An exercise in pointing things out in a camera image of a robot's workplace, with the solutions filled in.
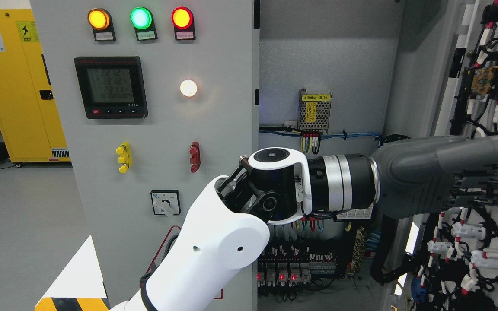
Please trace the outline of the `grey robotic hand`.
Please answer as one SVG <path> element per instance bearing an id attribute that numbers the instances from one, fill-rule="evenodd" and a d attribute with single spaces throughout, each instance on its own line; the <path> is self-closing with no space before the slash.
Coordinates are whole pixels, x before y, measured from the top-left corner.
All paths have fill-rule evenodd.
<path id="1" fill-rule="evenodd" d="M 401 220 L 440 212 L 454 175 L 498 163 L 498 136 L 429 136 L 385 144 L 372 154 L 379 170 L 376 209 Z"/>

